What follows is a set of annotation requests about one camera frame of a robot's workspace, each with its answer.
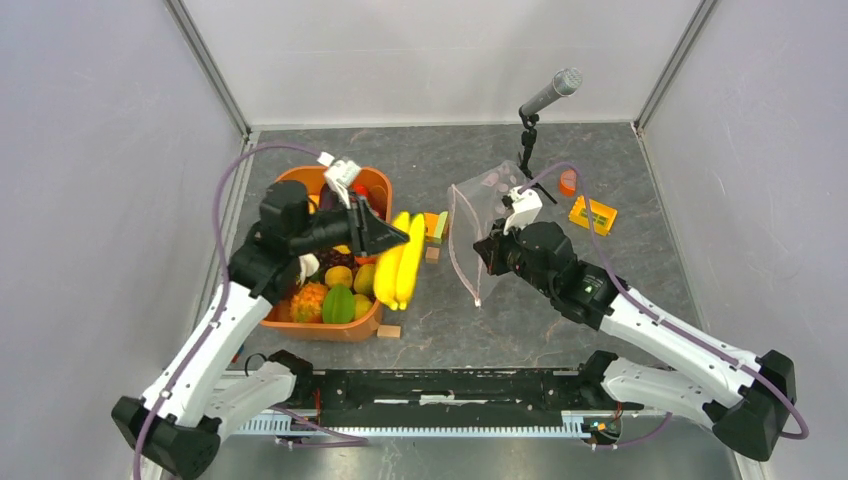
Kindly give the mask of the clear zip top bag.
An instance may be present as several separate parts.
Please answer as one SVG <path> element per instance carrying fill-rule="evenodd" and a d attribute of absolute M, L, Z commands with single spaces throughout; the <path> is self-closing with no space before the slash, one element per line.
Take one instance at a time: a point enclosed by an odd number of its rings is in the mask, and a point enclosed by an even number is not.
<path fill-rule="evenodd" d="M 497 220 L 506 220 L 511 213 L 506 196 L 515 187 L 527 189 L 527 182 L 517 163 L 505 161 L 448 188 L 450 261 L 476 307 L 482 306 L 500 278 L 488 274 L 473 244 L 486 238 Z"/>

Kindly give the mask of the yellow banana bunch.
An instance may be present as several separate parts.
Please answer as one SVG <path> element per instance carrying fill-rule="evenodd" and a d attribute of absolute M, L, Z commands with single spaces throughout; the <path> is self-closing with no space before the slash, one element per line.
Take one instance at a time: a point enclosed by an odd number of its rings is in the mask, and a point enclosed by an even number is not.
<path fill-rule="evenodd" d="M 391 310 L 405 310 L 412 299 L 425 245 L 427 222 L 423 213 L 401 211 L 392 226 L 408 241 L 381 254 L 376 263 L 374 294 Z"/>

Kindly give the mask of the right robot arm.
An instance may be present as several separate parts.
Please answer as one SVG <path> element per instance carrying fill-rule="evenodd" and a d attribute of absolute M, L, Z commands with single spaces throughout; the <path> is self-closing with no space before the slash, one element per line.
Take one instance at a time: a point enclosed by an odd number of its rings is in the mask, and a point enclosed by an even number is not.
<path fill-rule="evenodd" d="M 577 382 L 580 400 L 602 408 L 613 399 L 663 409 L 712 431 L 734 452 L 764 462 L 795 412 L 794 362 L 715 339 L 650 302 L 600 266 L 578 258 L 553 222 L 506 230 L 497 221 L 473 245 L 488 274 L 512 273 L 545 296 L 564 318 L 648 352 L 665 369 L 595 353 L 594 371 Z"/>

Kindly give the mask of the dark grape bunch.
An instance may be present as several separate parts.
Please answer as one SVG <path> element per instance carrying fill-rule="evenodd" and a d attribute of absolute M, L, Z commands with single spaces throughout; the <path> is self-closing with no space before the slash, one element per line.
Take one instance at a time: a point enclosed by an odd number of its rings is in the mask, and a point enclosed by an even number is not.
<path fill-rule="evenodd" d="M 320 268 L 327 270 L 336 266 L 344 266 L 351 270 L 357 268 L 355 257 L 350 253 L 342 253 L 335 248 L 322 249 L 315 254 L 319 261 Z"/>

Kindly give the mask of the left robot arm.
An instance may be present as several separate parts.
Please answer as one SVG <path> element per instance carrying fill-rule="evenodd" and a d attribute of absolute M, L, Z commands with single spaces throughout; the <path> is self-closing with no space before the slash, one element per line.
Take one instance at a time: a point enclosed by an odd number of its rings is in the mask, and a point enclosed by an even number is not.
<path fill-rule="evenodd" d="M 123 396 L 111 416 L 137 458 L 181 479 L 199 478 L 221 444 L 263 410 L 306 405 L 311 365 L 283 353 L 219 395 L 221 375 L 251 331 L 318 268 L 316 252 L 338 245 L 371 257 L 408 242 L 361 195 L 310 210 L 298 181 L 270 186 L 259 219 L 229 260 L 210 308 L 160 377 L 138 398 Z"/>

